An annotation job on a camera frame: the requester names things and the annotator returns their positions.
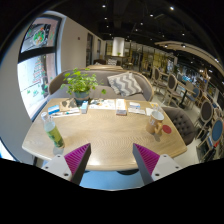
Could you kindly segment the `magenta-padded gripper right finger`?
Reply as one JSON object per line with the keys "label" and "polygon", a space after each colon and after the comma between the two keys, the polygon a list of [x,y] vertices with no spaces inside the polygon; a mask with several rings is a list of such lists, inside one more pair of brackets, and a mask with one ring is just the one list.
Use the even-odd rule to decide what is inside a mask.
{"label": "magenta-padded gripper right finger", "polygon": [[158,155],[136,143],[133,144],[133,155],[145,185],[182,169],[169,155]]}

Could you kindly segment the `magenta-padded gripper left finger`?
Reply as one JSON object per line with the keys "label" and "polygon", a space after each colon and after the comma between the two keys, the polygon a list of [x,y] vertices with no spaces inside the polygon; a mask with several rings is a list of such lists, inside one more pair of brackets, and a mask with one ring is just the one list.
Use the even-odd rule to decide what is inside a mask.
{"label": "magenta-padded gripper left finger", "polygon": [[42,169],[79,185],[90,155],[91,144],[88,143],[66,155],[57,154]]}

